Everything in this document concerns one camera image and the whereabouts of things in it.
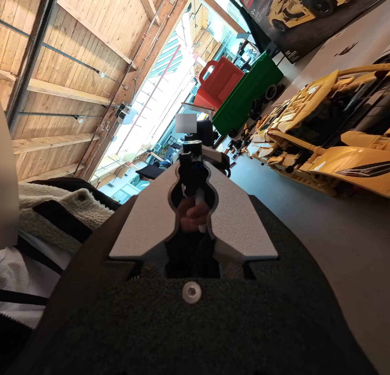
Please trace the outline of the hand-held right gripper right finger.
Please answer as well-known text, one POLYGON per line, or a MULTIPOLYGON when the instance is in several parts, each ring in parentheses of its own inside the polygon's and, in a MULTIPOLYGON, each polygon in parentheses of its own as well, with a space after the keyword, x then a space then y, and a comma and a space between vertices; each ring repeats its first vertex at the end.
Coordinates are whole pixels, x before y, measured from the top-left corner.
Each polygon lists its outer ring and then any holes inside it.
POLYGON ((278 252, 248 193, 210 163, 206 167, 207 184, 215 195, 207 222, 215 240, 213 257, 222 266, 277 259, 278 252))

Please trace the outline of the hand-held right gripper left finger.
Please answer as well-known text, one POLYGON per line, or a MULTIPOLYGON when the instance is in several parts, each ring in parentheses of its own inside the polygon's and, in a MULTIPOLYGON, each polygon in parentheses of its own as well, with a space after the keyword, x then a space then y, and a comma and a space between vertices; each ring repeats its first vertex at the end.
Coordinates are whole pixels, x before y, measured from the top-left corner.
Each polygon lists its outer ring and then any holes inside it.
POLYGON ((109 253, 111 261, 169 262, 166 242, 179 228, 178 205, 183 198, 179 162, 159 175, 138 197, 109 253))

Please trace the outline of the black brick assembly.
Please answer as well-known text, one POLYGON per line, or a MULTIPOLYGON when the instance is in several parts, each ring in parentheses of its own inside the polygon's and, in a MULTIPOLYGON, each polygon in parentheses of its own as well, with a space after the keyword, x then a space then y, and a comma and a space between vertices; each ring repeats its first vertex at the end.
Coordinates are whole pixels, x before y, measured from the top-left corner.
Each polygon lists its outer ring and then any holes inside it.
POLYGON ((202 141, 184 141, 179 154, 179 177, 183 185, 183 193, 189 198, 195 196, 205 183, 204 164, 202 158, 202 141))

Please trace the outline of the grey desk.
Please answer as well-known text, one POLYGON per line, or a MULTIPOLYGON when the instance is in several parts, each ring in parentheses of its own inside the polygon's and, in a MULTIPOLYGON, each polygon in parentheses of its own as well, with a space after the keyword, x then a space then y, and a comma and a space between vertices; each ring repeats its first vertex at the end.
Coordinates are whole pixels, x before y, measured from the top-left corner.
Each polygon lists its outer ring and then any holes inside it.
MULTIPOLYGON (((389 0, 350 23, 389 25, 389 0)), ((321 45, 291 65, 274 57, 288 87, 321 45)), ((389 374, 389 199, 370 192, 332 198, 285 179, 256 159, 237 160, 232 180, 255 195, 306 246, 323 270, 360 346, 380 374, 389 374)))

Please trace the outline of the black background table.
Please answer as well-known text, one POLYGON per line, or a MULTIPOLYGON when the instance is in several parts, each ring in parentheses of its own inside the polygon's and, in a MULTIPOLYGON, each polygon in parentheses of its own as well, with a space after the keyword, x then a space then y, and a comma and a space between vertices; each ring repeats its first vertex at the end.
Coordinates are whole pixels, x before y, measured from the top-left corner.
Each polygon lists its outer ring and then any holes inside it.
POLYGON ((147 165, 139 170, 135 171, 139 177, 142 177, 145 181, 155 180, 160 176, 164 170, 154 165, 147 165))

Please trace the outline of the pile of yellow black pieces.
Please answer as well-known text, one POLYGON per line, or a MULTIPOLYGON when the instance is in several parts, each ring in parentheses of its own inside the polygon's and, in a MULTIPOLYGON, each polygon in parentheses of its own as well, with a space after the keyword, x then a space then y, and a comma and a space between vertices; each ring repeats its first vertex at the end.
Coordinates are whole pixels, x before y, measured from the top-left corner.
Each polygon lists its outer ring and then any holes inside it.
POLYGON ((258 127, 261 124, 261 120, 258 120, 257 122, 253 124, 246 123, 243 126, 243 129, 240 133, 238 133, 237 139, 231 139, 231 141, 228 144, 228 147, 225 149, 224 153, 232 154, 232 159, 235 160, 237 157, 241 156, 243 153, 246 152, 247 147, 251 141, 251 137, 253 134, 251 133, 253 129, 257 130, 258 127))

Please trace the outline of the red plastic carry case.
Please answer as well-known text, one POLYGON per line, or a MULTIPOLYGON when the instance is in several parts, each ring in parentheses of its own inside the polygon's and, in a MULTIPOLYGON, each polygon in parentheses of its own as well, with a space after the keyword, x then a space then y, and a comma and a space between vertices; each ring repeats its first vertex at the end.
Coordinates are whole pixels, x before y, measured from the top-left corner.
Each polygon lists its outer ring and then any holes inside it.
POLYGON ((209 61, 198 76, 200 87, 194 104, 217 111, 243 76, 244 72, 225 56, 209 61))

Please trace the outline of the green plastic bin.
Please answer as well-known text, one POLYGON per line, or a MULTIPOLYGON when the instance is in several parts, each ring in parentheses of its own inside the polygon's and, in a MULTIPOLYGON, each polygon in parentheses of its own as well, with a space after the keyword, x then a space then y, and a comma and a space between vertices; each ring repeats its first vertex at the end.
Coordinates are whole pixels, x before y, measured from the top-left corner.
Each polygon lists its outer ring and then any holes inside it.
POLYGON ((226 137, 231 130, 240 130, 249 118, 253 100, 261 98, 269 86, 278 84, 283 77, 272 58, 262 53, 213 116, 216 131, 226 137))

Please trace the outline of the white ceiling device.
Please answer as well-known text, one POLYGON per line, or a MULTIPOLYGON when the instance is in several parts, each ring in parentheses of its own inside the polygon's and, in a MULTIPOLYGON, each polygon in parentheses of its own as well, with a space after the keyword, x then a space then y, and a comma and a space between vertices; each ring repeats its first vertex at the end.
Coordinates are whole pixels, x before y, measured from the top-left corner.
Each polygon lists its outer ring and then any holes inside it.
POLYGON ((133 121, 134 116, 137 114, 137 110, 131 106, 121 103, 117 106, 116 117, 119 124, 128 125, 133 121))

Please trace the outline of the black fleece-lined jacket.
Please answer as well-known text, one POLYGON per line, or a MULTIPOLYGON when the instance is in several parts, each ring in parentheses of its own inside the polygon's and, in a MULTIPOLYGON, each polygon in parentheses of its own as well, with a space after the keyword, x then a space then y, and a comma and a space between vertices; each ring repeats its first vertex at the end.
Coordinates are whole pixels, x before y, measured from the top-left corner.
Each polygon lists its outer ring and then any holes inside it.
POLYGON ((18 183, 19 230, 74 256, 121 204, 83 179, 18 183))

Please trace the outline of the yellow brick car model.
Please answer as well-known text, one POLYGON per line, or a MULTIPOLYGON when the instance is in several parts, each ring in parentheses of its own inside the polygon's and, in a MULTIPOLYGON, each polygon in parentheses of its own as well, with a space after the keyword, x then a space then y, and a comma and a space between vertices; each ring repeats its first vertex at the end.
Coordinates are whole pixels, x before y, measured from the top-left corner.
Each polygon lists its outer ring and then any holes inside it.
POLYGON ((331 197, 349 184, 389 198, 389 62, 305 85, 257 123, 246 154, 331 197))

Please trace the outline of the black monitor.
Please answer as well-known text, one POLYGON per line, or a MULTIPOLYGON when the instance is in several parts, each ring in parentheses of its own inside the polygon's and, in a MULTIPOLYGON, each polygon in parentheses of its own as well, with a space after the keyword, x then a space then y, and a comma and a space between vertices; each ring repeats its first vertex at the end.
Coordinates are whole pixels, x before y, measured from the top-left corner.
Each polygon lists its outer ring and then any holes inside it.
POLYGON ((275 57, 280 50, 266 35, 266 33, 259 27, 254 21, 251 15, 245 10, 244 7, 240 7, 240 14, 243 17, 246 25, 248 26, 250 33, 254 39, 255 45, 259 50, 260 54, 266 52, 271 58, 275 57))

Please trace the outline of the light grey hoodie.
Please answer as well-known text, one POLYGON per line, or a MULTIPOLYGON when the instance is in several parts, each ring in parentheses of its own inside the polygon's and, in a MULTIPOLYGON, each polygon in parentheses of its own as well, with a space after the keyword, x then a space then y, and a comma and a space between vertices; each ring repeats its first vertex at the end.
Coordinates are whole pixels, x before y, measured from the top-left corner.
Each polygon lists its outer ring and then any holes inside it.
MULTIPOLYGON (((68 252, 49 245, 27 232, 19 231, 19 235, 62 270, 67 268, 72 258, 68 252)), ((15 246, 7 247, 0 252, 1 289, 49 298, 59 279, 59 274, 22 254, 15 246)), ((0 302, 1 315, 12 318, 30 329, 38 326, 44 309, 43 305, 0 302)))

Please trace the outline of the open instruction booklet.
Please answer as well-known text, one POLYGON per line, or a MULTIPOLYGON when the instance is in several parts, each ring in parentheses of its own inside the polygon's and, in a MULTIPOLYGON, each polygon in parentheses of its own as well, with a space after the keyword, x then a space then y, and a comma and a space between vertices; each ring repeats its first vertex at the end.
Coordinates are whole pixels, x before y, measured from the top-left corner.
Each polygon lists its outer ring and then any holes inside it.
POLYGON ((377 27, 352 25, 328 40, 314 55, 272 107, 292 98, 305 85, 335 70, 371 65, 389 48, 389 25, 377 27))

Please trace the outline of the brick set box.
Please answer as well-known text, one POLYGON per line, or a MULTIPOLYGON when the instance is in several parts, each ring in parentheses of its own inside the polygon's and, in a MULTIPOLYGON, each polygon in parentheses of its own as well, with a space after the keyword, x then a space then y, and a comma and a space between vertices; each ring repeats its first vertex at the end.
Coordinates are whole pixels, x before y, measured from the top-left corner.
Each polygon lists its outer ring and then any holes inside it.
POLYGON ((379 0, 239 0, 291 64, 379 0))

